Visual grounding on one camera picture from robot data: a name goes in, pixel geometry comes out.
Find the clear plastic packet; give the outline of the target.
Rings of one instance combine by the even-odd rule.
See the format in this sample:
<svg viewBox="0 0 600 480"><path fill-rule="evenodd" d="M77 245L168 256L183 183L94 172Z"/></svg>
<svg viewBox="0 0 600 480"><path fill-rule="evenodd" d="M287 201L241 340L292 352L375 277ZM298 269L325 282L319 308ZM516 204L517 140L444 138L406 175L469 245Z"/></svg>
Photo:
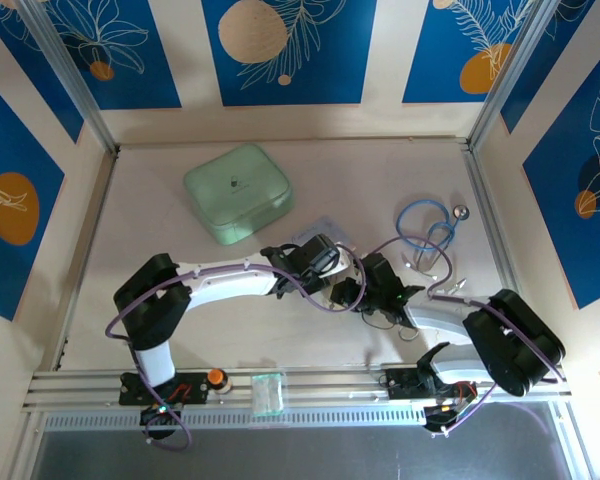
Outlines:
<svg viewBox="0 0 600 480"><path fill-rule="evenodd" d="M325 237L334 246L345 246L351 251L356 251L356 246L350 236L328 215L319 217L294 233L291 236L291 243L303 246L318 235Z"/></svg>

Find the blue stethoscope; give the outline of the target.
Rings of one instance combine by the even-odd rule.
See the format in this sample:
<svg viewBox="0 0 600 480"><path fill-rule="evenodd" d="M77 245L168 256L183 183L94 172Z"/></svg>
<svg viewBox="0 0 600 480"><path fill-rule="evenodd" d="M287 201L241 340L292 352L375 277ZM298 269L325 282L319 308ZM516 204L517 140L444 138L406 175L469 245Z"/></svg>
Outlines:
<svg viewBox="0 0 600 480"><path fill-rule="evenodd" d="M395 221L399 238L412 249L411 256L403 258L405 266L432 283L439 281L436 264L469 217L470 210L464 204L447 207L438 200L420 199L406 205Z"/></svg>

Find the green square plastic box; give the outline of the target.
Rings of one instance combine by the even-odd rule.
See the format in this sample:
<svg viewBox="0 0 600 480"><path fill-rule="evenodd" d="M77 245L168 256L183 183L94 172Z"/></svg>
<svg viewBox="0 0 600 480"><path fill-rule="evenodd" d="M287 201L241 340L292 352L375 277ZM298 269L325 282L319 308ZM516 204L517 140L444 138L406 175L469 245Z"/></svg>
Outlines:
<svg viewBox="0 0 600 480"><path fill-rule="evenodd" d="M223 246L253 235L295 204L290 180L255 144L243 144L189 170L183 186L195 217Z"/></svg>

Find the clear plastic bag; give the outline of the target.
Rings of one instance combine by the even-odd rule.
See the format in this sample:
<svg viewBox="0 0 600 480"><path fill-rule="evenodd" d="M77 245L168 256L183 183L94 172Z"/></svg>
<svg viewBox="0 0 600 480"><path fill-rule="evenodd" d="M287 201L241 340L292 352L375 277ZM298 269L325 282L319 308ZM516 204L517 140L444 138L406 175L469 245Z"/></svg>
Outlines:
<svg viewBox="0 0 600 480"><path fill-rule="evenodd" d="M284 411L283 380L280 373L255 375L251 378L254 416L275 416Z"/></svg>

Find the orange emergency stop button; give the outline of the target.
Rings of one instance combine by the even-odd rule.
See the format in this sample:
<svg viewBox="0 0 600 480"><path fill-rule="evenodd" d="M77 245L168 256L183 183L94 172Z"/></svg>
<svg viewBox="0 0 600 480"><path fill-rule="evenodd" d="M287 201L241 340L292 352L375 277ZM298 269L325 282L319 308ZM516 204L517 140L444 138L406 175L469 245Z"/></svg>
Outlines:
<svg viewBox="0 0 600 480"><path fill-rule="evenodd" d="M207 374L207 384L210 390L218 395L231 391L233 384L229 375L222 369L212 369Z"/></svg>

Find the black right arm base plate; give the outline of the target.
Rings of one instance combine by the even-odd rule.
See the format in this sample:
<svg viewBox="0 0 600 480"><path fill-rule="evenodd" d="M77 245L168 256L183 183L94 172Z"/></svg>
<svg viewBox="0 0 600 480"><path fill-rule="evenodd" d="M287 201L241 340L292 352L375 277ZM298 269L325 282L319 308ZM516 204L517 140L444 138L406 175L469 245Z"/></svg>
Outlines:
<svg viewBox="0 0 600 480"><path fill-rule="evenodd" d="M473 401L478 394L474 384L444 383L432 371L417 368L389 368L384 383L391 400L457 399Z"/></svg>

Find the aluminium front rail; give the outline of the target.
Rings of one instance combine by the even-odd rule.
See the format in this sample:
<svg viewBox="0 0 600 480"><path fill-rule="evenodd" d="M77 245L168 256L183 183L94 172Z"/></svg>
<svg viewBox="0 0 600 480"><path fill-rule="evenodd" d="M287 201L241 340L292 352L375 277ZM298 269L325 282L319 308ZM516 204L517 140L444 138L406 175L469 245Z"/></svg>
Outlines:
<svg viewBox="0 0 600 480"><path fill-rule="evenodd" d="M233 387L227 394L208 396L206 406L249 408L252 378L273 374L272 368L236 368L228 371ZM25 412L120 409L121 370L76 370L36 372L25 394ZM336 407L382 405L390 402L380 384L380 366L337 368L292 367L282 371L283 405Z"/></svg>

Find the aluminium side rail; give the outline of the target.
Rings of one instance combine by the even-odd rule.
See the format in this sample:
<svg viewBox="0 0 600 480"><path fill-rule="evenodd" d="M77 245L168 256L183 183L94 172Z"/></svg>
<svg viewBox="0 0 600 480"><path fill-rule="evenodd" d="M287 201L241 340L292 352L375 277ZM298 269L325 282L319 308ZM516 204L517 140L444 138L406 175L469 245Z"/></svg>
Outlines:
<svg viewBox="0 0 600 480"><path fill-rule="evenodd" d="M465 168L476 198L495 267L502 285L523 295L480 158L470 143L462 145Z"/></svg>
<svg viewBox="0 0 600 480"><path fill-rule="evenodd" d="M86 213L82 218L81 229L68 271L67 284L58 307L53 342L45 353L46 369L49 371L57 371L62 364L75 306L118 157L119 151L116 151L113 154L106 154L100 162L94 189L90 194Z"/></svg>

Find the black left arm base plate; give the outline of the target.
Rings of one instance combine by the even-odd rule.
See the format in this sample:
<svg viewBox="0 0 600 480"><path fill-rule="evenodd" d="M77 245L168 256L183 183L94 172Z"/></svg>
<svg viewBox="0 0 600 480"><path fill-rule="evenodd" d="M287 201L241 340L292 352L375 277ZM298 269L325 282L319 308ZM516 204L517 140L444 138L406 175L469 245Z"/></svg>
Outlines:
<svg viewBox="0 0 600 480"><path fill-rule="evenodd" d="M157 403L137 373L123 373L120 380L120 405L149 406ZM206 387L204 373L176 373L173 379L155 386L153 390L169 404L202 405L208 396Z"/></svg>

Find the aluminium frame post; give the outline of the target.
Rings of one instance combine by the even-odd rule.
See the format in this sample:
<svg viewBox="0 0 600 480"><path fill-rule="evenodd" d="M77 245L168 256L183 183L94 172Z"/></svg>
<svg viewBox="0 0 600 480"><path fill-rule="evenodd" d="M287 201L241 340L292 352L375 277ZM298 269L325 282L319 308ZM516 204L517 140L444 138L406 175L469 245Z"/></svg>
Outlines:
<svg viewBox="0 0 600 480"><path fill-rule="evenodd" d="M55 76L85 123L91 128L96 140L107 153L116 157L118 144L44 7L37 0L14 0L14 4Z"/></svg>
<svg viewBox="0 0 600 480"><path fill-rule="evenodd" d="M534 0L531 4L529 16L521 26L503 68L495 79L493 88L487 95L476 122L466 138L469 152L475 153L488 137L493 123L500 116L502 106L544 34L559 2L560 0Z"/></svg>

